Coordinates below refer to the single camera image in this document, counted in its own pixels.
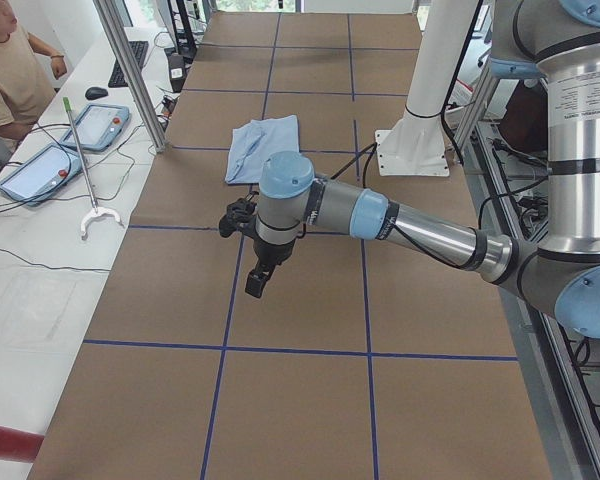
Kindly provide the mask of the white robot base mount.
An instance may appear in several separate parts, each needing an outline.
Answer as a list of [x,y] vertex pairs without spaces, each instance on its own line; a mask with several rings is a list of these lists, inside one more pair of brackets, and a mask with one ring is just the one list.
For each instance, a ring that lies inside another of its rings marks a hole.
[[404,114],[378,130],[379,174],[447,177],[442,121],[482,3],[438,0],[430,6]]

